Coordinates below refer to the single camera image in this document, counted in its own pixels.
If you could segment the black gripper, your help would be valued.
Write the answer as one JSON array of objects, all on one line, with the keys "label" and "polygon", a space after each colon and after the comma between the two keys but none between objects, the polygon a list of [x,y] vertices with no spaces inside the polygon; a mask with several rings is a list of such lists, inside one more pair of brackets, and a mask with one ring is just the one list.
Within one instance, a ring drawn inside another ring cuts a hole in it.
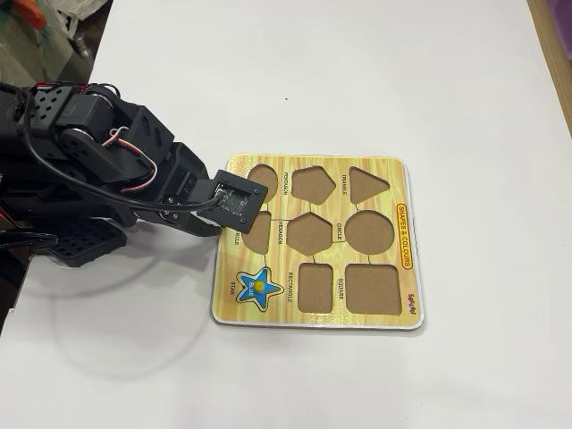
[{"label": "black gripper", "polygon": [[[161,166],[161,203],[199,206],[198,214],[216,207],[218,201],[207,204],[215,198],[215,181],[209,177],[205,164],[186,145],[173,143]],[[178,213],[177,224],[181,231],[200,238],[218,237],[223,230],[221,226],[207,223],[195,213]]]}]

